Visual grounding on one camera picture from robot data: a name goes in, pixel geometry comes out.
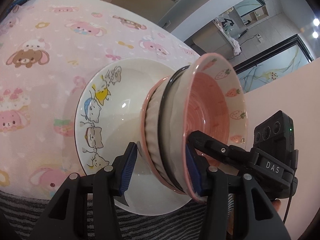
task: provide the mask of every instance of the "cartoon cat plate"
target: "cartoon cat plate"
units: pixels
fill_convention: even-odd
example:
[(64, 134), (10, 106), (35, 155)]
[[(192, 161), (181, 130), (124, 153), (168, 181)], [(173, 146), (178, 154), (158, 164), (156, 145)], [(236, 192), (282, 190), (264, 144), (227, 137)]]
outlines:
[[(87, 84), (78, 103), (75, 140), (84, 172), (96, 173), (137, 142), (140, 110), (149, 90), (175, 71), (145, 58), (116, 61), (100, 70)], [(162, 185), (138, 154), (128, 190), (115, 204), (140, 215), (172, 212), (190, 200)]]

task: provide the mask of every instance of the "ceiling light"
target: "ceiling light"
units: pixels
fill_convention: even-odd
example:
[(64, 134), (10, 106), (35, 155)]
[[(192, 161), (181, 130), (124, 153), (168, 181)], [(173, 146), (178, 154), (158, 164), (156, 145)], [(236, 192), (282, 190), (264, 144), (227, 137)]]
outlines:
[(312, 34), (312, 36), (316, 39), (316, 38), (318, 38), (319, 34), (318, 34), (317, 32), (314, 32), (314, 33)]
[(313, 24), (314, 24), (315, 26), (319, 26), (319, 24), (320, 24), (319, 19), (314, 19), (314, 20), (313, 20)]

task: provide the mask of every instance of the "gray striped fabric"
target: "gray striped fabric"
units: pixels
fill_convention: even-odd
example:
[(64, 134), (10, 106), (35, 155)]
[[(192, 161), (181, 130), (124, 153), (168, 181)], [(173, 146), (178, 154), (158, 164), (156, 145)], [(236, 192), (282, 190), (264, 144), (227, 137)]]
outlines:
[[(22, 239), (28, 239), (48, 200), (18, 197), (0, 191), (0, 208)], [(228, 199), (233, 209), (232, 195)], [(161, 216), (140, 216), (116, 208), (125, 240), (194, 240), (198, 239), (205, 205), (190, 201), (182, 208)], [(88, 201), (88, 236), (94, 239), (92, 201)]]

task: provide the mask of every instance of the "pink tablecloth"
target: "pink tablecloth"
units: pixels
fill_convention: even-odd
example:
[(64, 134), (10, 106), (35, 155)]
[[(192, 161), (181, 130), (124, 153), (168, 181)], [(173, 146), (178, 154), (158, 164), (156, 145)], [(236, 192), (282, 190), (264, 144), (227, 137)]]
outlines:
[(0, 25), (0, 190), (50, 199), (68, 174), (84, 175), (74, 118), (98, 70), (130, 57), (177, 70), (198, 55), (100, 0), (31, 0), (14, 11)]

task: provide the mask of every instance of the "screw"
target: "screw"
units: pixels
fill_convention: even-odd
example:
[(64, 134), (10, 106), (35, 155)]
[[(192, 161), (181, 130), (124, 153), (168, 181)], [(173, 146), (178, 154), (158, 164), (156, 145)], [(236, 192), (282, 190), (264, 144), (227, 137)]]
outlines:
[(108, 165), (108, 166), (105, 166), (103, 169), (104, 169), (104, 171), (109, 172), (109, 171), (113, 170), (113, 167), (111, 165)]
[(76, 173), (72, 173), (69, 175), (69, 179), (76, 179), (76, 178), (78, 178), (78, 174)]
[(211, 172), (217, 172), (217, 171), (218, 171), (218, 168), (215, 167), (215, 166), (210, 166), (210, 167), (209, 167), (209, 171), (211, 171)]
[(246, 180), (251, 180), (252, 179), (252, 176), (250, 174), (248, 174), (248, 173), (244, 174), (243, 177)]

